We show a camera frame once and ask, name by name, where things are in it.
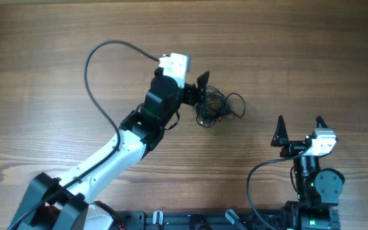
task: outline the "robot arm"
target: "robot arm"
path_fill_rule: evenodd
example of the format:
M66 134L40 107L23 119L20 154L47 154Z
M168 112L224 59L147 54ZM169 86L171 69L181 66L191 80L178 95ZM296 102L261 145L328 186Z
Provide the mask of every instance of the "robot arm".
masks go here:
M155 149L164 136L169 120L174 114L178 116L180 105L195 105L205 100L209 72L198 78L196 87L195 84L185 83L189 68L187 56L172 53L159 60L144 103L119 126L119 148L114 149L118 142L116 134L87 160L56 178L50 178L45 173L36 176L22 198L10 229L16 229L19 220L18 229L84 229L88 206L121 172ZM106 161L87 173L112 151L115 152ZM66 187L83 173L87 175ZM50 196L53 196L47 200L50 206L45 206L43 201ZM61 206L62 210L59 211L53 204Z

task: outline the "brown tabletop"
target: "brown tabletop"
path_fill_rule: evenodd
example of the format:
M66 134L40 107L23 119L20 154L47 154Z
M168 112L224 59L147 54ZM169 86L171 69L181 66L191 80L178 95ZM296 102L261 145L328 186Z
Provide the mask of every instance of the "brown tabletop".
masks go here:
M302 140L322 115L339 142L321 167L346 177L342 228L368 229L368 1L0 6L0 229L34 176L77 165L114 135L82 79L88 52L113 39L156 56L190 54L187 82L210 70L210 84L241 94L247 110L204 129L182 105L178 126L98 200L115 210L247 210L248 172L279 158L270 147L278 116ZM144 100L156 67L117 45L95 54L92 91L117 124ZM296 200L291 166L253 175L258 208Z

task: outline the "wood grain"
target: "wood grain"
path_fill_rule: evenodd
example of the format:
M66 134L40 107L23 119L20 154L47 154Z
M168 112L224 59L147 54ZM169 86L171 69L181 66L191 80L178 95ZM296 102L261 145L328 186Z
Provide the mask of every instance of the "wood grain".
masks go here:
M368 229L368 1L0 6L0 229L34 176L69 169L113 135L82 81L88 52L110 39L190 54L188 81L210 70L211 85L241 94L247 111L203 129L183 105L179 125L98 200L115 210L248 209L247 173L279 157L270 147L278 115L294 139L322 115L339 142L321 166L346 176L342 228ZM124 47L95 54L89 80L114 121L143 101L155 67ZM259 208L296 199L290 167L253 176Z

